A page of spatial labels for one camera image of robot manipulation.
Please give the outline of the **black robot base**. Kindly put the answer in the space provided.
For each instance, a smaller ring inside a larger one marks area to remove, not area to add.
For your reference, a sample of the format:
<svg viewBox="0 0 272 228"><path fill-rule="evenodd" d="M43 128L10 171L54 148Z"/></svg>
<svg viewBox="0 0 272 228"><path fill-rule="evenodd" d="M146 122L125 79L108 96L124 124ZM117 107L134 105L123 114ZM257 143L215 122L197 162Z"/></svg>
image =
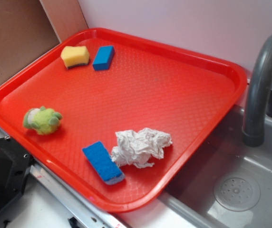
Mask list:
<svg viewBox="0 0 272 228"><path fill-rule="evenodd" d="M0 138L0 214L24 193L32 156L13 138Z"/></svg>

